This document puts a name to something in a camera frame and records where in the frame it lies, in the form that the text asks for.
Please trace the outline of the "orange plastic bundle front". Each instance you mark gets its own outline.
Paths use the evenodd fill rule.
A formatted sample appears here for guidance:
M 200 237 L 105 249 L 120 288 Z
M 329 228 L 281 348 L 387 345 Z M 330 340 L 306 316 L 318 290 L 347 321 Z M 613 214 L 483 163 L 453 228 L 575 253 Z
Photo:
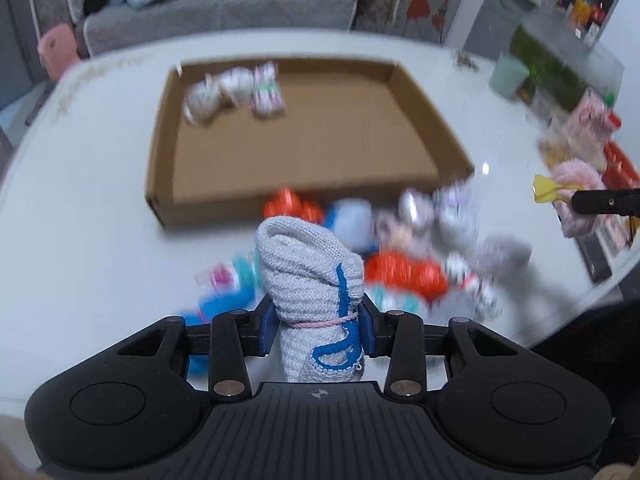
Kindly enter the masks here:
M 364 279 L 414 292 L 428 302 L 444 296 L 449 288 L 448 278 L 438 261 L 414 260 L 400 252 L 378 252 L 367 258 Z

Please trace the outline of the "bubble wrap bundle teal band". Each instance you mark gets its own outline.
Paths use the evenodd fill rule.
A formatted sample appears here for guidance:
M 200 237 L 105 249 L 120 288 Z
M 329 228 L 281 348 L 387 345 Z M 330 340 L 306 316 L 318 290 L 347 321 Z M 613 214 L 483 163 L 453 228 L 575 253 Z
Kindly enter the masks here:
M 369 284 L 366 294 L 381 312 L 404 311 L 419 315 L 426 324 L 434 325 L 446 325 L 451 318 L 450 312 L 440 302 L 427 302 L 408 290 Z

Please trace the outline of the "silver shiny wrapped bundle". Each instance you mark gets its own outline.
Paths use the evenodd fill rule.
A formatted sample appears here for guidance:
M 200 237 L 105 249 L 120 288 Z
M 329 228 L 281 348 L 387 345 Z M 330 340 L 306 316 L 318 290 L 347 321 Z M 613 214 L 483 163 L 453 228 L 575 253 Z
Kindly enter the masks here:
M 398 200 L 398 217 L 414 232 L 431 229 L 435 220 L 435 209 L 430 194 L 415 188 L 407 188 Z

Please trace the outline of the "mauve cloth roll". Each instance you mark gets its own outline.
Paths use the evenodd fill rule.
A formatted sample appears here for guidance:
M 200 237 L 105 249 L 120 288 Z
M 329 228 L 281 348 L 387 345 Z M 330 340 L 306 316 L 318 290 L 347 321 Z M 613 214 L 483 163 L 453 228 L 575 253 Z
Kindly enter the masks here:
M 399 252 L 416 260 L 426 259 L 432 252 L 431 234 L 414 232 L 391 211 L 381 210 L 376 214 L 374 235 L 381 250 Z

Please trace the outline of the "blue and white sock roll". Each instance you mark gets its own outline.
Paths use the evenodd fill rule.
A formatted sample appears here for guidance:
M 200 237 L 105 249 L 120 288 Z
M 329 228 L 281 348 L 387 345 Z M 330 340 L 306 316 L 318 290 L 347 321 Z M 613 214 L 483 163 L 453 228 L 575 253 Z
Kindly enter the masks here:
M 323 225 L 351 252 L 367 255 L 376 249 L 373 209 L 368 200 L 336 200 L 329 206 Z

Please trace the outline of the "white patterned bundle green band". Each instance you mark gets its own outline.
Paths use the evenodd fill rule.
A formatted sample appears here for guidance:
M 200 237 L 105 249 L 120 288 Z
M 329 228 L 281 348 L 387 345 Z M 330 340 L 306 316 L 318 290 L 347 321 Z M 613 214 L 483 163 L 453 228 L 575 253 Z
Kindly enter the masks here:
M 284 99 L 278 79 L 278 66 L 267 62 L 253 72 L 254 87 L 250 109 L 260 118 L 269 118 L 284 111 Z

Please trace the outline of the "grey knit sock blue trim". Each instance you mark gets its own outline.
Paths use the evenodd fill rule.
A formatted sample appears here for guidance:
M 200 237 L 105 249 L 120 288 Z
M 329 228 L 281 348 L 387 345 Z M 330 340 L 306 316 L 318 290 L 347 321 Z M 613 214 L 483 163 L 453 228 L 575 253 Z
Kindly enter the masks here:
M 288 382 L 358 382 L 363 374 L 358 309 L 363 261 L 328 229 L 288 216 L 256 232 L 262 286 L 280 321 Z

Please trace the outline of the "bubble wrap bundle purple band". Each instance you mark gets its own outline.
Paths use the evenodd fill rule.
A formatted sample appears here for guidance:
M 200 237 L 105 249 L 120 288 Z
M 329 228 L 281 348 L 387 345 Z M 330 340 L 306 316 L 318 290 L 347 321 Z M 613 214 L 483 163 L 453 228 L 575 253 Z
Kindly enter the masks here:
M 433 194 L 440 237 L 451 247 L 465 249 L 477 240 L 477 215 L 471 190 L 459 181 Z

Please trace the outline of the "pink child chair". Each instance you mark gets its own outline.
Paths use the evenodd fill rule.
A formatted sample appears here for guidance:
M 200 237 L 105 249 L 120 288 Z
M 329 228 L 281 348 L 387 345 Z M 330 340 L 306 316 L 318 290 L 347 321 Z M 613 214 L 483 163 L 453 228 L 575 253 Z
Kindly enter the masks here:
M 67 24 L 49 29 L 39 40 L 40 60 L 49 78 L 58 82 L 66 70 L 80 62 L 74 31 Z

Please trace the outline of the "clear bubble wrap bag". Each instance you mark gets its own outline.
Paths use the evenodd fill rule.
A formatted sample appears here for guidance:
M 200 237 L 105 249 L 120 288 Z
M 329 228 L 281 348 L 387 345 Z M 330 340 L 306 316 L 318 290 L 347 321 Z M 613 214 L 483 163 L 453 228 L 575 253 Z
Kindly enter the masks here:
M 533 246 L 514 236 L 491 235 L 480 240 L 473 252 L 473 266 L 479 274 L 503 280 L 523 270 Z

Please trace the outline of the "white green-striped sock roll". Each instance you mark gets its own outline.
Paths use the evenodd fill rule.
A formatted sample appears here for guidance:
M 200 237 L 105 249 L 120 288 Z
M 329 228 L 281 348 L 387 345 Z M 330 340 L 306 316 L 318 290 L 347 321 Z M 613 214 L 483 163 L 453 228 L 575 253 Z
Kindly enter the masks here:
M 207 73 L 203 80 L 186 88 L 183 116 L 191 125 L 204 125 L 223 108 L 244 105 L 253 90 L 254 76 L 248 68 L 232 68 L 218 75 Z

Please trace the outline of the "shallow cardboard box tray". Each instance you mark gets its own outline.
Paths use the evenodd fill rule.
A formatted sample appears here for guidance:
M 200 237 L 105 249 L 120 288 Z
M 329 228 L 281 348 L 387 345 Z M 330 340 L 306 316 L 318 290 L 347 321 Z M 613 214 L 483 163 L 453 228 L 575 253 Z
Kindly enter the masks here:
M 406 188 L 431 192 L 472 176 L 457 136 L 405 66 L 278 58 L 281 114 L 259 118 L 243 106 L 189 124 L 186 89 L 232 67 L 186 64 L 168 74 L 145 190 L 162 226 L 254 219 L 281 188 L 321 206 L 343 197 L 384 203 Z

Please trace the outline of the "white teal-banded small bundle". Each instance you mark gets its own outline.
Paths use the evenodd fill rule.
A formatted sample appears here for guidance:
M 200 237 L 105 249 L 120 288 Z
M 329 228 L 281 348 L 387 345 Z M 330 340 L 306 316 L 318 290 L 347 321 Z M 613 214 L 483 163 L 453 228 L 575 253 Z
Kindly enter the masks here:
M 234 294 L 246 288 L 261 288 L 257 259 L 253 255 L 239 255 L 232 260 L 218 262 L 195 275 L 195 283 L 206 287 L 213 296 Z

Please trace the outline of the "plastic container with snacks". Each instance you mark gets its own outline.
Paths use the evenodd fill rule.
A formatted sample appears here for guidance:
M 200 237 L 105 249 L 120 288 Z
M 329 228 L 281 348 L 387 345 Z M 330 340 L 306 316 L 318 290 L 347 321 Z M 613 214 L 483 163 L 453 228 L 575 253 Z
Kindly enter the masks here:
M 562 162 L 572 159 L 590 162 L 588 141 L 588 122 L 555 107 L 551 111 L 544 134 L 537 141 L 537 146 L 544 166 L 552 170 Z

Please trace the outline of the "pink snack package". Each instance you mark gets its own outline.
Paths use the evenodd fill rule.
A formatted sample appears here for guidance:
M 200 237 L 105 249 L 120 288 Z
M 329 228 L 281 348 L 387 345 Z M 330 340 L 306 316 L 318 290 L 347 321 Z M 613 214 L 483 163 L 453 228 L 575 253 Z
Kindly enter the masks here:
M 593 88 L 587 88 L 561 127 L 561 136 L 573 156 L 603 174 L 608 162 L 605 144 L 622 125 L 611 103 Z

